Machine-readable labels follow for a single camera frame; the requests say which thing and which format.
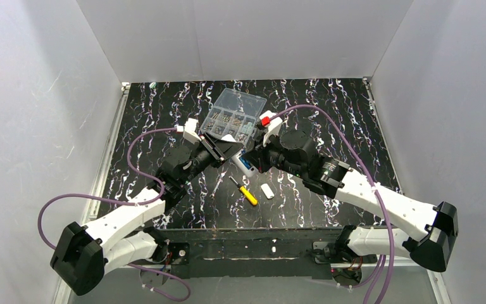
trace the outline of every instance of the clear plastic storage box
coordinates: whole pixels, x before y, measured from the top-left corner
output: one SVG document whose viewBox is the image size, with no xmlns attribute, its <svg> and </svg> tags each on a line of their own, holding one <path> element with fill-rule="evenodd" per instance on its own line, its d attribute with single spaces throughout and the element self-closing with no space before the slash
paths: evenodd
<svg viewBox="0 0 486 304">
<path fill-rule="evenodd" d="M 267 99 L 234 89 L 224 89 L 215 101 L 200 131 L 221 138 L 231 134 L 247 146 Z"/>
</svg>

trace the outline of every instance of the black metal bracket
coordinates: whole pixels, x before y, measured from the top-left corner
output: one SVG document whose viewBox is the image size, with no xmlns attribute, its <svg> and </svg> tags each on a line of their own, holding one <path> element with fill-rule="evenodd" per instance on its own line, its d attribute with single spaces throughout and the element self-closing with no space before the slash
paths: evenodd
<svg viewBox="0 0 486 304">
<path fill-rule="evenodd" d="M 160 230 L 170 244 L 189 245 L 188 264 L 171 263 L 170 273 L 184 279 L 223 276 L 332 279 L 330 264 L 315 262 L 313 245 L 334 244 L 341 232 L 342 228 L 336 227 Z M 368 257 L 368 263 L 374 260 L 377 258 Z"/>
</svg>

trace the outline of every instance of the gray floor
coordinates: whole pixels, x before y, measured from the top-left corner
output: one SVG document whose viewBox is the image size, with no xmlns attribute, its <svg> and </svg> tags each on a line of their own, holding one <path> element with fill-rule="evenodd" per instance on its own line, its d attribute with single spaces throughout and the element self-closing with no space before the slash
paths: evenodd
<svg viewBox="0 0 486 304">
<path fill-rule="evenodd" d="M 370 303 L 379 294 L 385 272 L 373 290 Z M 302 277 L 219 277 L 190 279 L 191 297 L 184 303 L 250 304 L 250 303 L 362 303 L 367 287 L 352 293 L 344 288 L 330 286 L 332 281 L 311 281 Z M 178 282 L 168 281 L 165 291 L 183 296 L 185 288 Z M 85 296 L 73 295 L 70 304 L 108 303 L 174 303 L 159 294 L 142 289 L 139 271 L 118 269 L 109 273 L 93 291 Z M 382 303 L 437 303 L 427 271 L 421 267 L 395 267 L 389 291 Z"/>
</svg>

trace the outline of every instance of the yellow screwdriver handle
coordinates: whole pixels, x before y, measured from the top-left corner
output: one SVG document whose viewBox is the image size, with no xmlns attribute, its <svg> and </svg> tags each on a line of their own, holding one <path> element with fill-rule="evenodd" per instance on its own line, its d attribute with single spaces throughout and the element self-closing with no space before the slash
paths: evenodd
<svg viewBox="0 0 486 304">
<path fill-rule="evenodd" d="M 247 200 L 249 200 L 251 202 L 251 204 L 253 206 L 258 205 L 258 200 L 249 191 L 247 191 L 247 189 L 245 189 L 245 187 L 239 188 L 239 191 L 241 191 L 241 193 L 243 193 L 243 195 L 247 198 Z"/>
</svg>

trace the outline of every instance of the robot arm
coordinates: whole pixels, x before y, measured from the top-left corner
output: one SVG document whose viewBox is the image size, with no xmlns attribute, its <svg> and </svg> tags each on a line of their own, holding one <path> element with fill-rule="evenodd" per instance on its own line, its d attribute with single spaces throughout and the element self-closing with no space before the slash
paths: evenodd
<svg viewBox="0 0 486 304">
<path fill-rule="evenodd" d="M 387 205 L 394 229 L 397 255 L 410 257 L 422 267 L 443 272 L 458 235 L 457 210 L 442 202 L 439 206 L 423 203 L 377 184 L 372 189 L 366 176 L 348 164 L 320 155 L 316 143 L 303 131 L 290 130 L 278 135 L 282 120 L 274 113 L 260 116 L 261 125 L 247 153 L 232 161 L 247 168 L 246 173 L 266 172 L 271 167 L 302 179 L 310 191 L 345 201 L 383 218 L 374 195 L 378 190 Z M 340 239 L 329 248 L 333 254 L 347 255 L 351 260 L 367 254 L 389 254 L 386 229 L 346 226 Z"/>
<path fill-rule="evenodd" d="M 271 112 L 260 118 L 271 117 Z M 351 203 L 382 217 L 373 190 L 366 177 L 346 163 L 320 155 L 315 142 L 304 132 L 292 130 L 278 135 L 282 120 L 258 125 L 251 148 L 231 137 L 217 139 L 196 134 L 196 120 L 178 127 L 192 149 L 178 146 L 167 151 L 156 177 L 163 181 L 161 199 L 143 206 L 121 206 L 106 216 L 80 227 L 68 225 L 59 239 L 51 267 L 78 295 L 94 288 L 103 275 L 140 259 L 163 257 L 166 242 L 149 229 L 129 236 L 136 228 L 174 207 L 187 194 L 185 185 L 208 166 L 219 167 L 231 159 L 247 176 L 263 173 L 272 167 L 296 175 L 310 191 Z M 394 230 L 396 254 L 410 257 L 422 267 L 445 271 L 457 237 L 457 215 L 452 205 L 438 207 L 415 201 L 377 186 L 387 204 Z M 145 187 L 131 202 L 140 203 L 156 197 L 157 183 Z M 389 254 L 386 229 L 345 226 L 336 242 L 322 249 L 321 261 L 343 257 L 352 261 L 369 254 Z"/>
</svg>

